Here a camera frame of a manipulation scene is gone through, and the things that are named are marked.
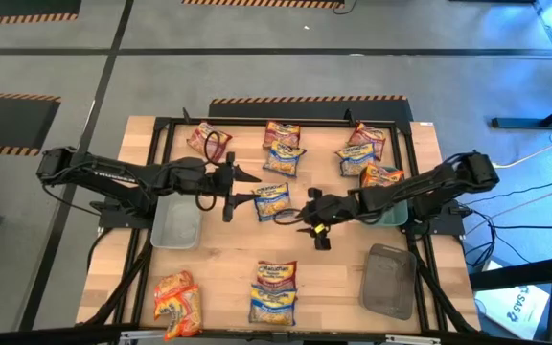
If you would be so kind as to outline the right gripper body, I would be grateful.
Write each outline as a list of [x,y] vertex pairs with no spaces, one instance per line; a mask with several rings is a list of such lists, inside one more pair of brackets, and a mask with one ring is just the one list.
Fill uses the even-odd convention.
[[335,225],[354,219],[359,204],[353,195],[322,195],[306,203],[304,223],[316,225]]

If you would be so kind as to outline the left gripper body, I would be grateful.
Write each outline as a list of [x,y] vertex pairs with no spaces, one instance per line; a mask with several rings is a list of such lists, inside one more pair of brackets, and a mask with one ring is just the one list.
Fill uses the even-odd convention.
[[206,174],[207,191],[213,196],[227,196],[229,193],[228,168],[225,164],[219,164]]

